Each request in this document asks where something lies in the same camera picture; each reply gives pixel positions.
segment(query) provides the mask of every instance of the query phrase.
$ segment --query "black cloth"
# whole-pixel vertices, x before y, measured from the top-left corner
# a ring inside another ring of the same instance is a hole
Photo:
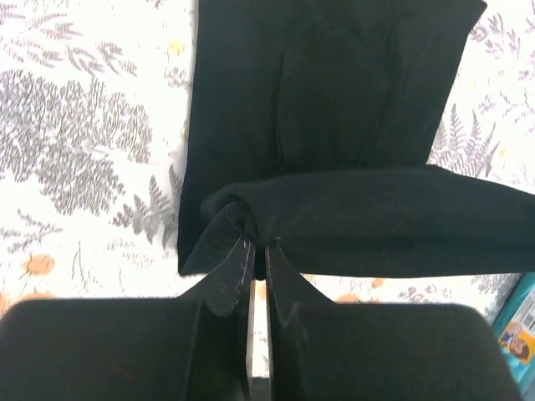
[[[225,187],[185,266],[214,266],[245,232],[299,271],[352,277],[530,272],[535,196],[435,166],[285,175]]]
[[[479,0],[200,0],[178,249],[234,183],[425,164]]]

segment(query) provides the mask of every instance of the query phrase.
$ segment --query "folded pant leg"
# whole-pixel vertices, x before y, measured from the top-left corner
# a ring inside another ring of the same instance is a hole
[[[179,271],[196,273],[184,265],[209,222],[200,204],[225,185],[424,164],[484,8],[460,1],[201,0]]]
[[[535,262],[535,195],[434,166],[229,185],[203,210],[259,246],[277,242],[302,273],[432,277]]]

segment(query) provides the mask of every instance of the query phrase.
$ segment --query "pocket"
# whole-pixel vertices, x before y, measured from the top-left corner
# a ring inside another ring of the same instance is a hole
[[[283,55],[277,134],[286,172],[358,166],[389,95],[388,59],[353,34],[315,28]]]

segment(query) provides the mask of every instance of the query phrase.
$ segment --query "colorful package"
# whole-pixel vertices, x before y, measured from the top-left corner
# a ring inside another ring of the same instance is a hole
[[[522,276],[492,328],[512,376],[525,393],[535,377],[535,273]]]

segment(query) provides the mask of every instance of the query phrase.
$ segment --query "orange flower print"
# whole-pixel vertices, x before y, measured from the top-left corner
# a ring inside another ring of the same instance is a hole
[[[359,300],[359,297],[357,297],[356,295],[347,293],[336,298],[335,301],[337,303],[354,303],[354,302],[359,302],[360,300]]]
[[[26,273],[31,276],[49,274],[54,269],[54,258],[50,255],[33,255],[24,262]]]
[[[9,300],[8,297],[0,292],[0,316],[2,316],[5,312],[8,311],[9,308]]]
[[[267,296],[266,281],[264,280],[263,282],[255,282],[254,286],[255,286],[255,292],[257,294],[257,297],[265,301],[266,296]]]
[[[385,284],[385,280],[383,280],[382,278],[375,278],[371,282],[371,287],[372,288],[381,288],[383,286],[383,284]]]
[[[30,299],[50,299],[56,296],[50,292],[30,292],[18,298],[17,302],[29,301]]]

